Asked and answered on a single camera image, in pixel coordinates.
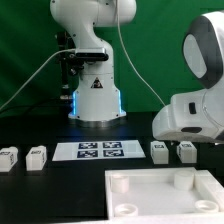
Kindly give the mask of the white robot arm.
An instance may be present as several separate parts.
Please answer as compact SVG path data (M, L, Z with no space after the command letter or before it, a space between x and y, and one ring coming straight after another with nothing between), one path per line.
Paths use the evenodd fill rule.
M70 117L88 127L124 117L113 81L113 48L94 29L132 21L136 0L51 0L50 11L75 44L72 64L80 78ZM191 23L183 55L203 88L174 95L154 118L153 137L224 143L224 11L203 14Z

